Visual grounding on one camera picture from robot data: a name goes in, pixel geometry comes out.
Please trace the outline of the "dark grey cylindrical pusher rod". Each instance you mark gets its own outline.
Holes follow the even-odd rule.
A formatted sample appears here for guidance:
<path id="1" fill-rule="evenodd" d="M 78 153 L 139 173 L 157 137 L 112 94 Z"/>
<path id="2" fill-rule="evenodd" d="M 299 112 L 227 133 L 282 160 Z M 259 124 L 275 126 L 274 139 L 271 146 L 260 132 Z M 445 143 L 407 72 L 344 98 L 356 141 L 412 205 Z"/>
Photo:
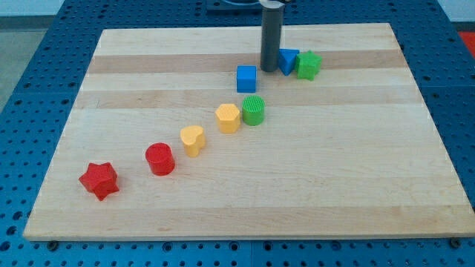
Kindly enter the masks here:
<path id="1" fill-rule="evenodd" d="M 278 69 L 281 28 L 285 4 L 281 1 L 260 0 L 261 19 L 261 70 L 274 72 Z"/>

